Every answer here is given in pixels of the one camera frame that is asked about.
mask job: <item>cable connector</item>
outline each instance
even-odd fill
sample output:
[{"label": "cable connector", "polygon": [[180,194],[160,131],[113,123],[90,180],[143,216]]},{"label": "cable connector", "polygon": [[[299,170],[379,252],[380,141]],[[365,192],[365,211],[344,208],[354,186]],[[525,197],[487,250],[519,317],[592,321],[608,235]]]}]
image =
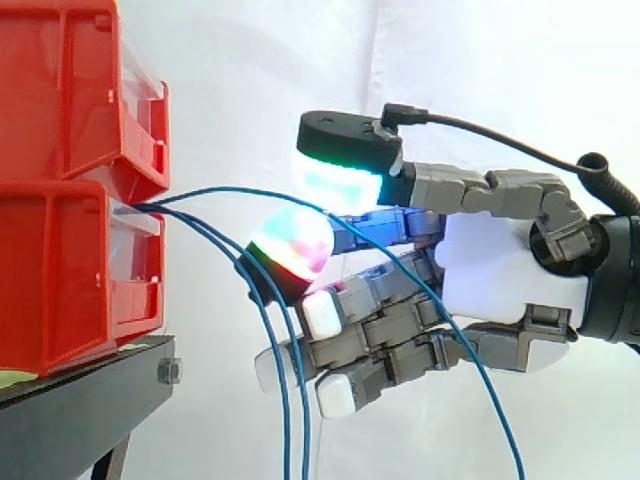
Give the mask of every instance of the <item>cable connector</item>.
[{"label": "cable connector", "polygon": [[387,103],[382,110],[380,125],[397,133],[398,126],[425,125],[429,122],[429,117],[429,111],[424,108]]}]

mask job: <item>rgb light dome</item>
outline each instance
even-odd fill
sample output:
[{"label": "rgb light dome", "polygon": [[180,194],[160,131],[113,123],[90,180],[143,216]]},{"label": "rgb light dome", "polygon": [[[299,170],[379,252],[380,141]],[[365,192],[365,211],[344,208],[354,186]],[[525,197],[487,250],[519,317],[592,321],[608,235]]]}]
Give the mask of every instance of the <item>rgb light dome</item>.
[{"label": "rgb light dome", "polygon": [[274,215],[252,243],[291,274],[313,283],[331,256],[334,234],[324,215],[296,205]]}]

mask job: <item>glowing led sensor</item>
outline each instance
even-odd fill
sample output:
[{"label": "glowing led sensor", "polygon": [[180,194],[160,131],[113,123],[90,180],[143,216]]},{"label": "glowing led sensor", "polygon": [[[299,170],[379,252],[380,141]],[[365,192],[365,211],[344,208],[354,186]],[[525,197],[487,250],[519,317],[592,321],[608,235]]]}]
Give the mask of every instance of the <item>glowing led sensor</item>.
[{"label": "glowing led sensor", "polygon": [[382,187],[380,175],[303,155],[296,157],[294,175],[305,197],[336,215],[357,215],[373,210]]},{"label": "glowing led sensor", "polygon": [[273,216],[253,243],[293,275],[313,283],[331,256],[334,237],[324,215],[296,205]]}]

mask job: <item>red plastic drawer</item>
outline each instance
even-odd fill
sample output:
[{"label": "red plastic drawer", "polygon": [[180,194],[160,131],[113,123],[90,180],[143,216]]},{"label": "red plastic drawer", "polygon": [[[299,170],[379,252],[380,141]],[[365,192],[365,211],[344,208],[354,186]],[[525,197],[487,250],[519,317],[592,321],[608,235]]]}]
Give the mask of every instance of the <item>red plastic drawer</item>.
[{"label": "red plastic drawer", "polygon": [[168,89],[113,0],[0,0],[0,181],[97,180],[125,203],[167,190]]},{"label": "red plastic drawer", "polygon": [[0,370],[48,373],[162,326],[162,219],[96,182],[0,183]]}]

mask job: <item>white fingertip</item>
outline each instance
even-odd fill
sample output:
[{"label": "white fingertip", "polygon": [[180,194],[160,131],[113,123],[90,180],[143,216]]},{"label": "white fingertip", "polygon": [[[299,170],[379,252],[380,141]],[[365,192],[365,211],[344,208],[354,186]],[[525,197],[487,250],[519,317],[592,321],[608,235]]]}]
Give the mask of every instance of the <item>white fingertip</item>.
[{"label": "white fingertip", "polygon": [[331,374],[316,384],[320,413],[324,418],[340,418],[355,413],[356,402],[349,377]]},{"label": "white fingertip", "polygon": [[325,290],[312,293],[302,300],[309,333],[314,340],[325,340],[342,332],[342,322],[331,294]]},{"label": "white fingertip", "polygon": [[560,361],[569,352],[569,344],[531,340],[527,373],[537,372]]},{"label": "white fingertip", "polygon": [[[291,355],[289,354],[289,351],[282,346],[278,346],[278,351],[282,356],[287,388],[290,389],[298,385],[298,379],[296,377],[296,371],[293,368]],[[254,360],[254,367],[256,370],[256,376],[258,377],[258,383],[260,384],[260,388],[263,392],[271,393],[279,390],[280,381],[278,379],[278,369],[276,367],[276,358],[272,349],[268,349],[260,353]]]}]

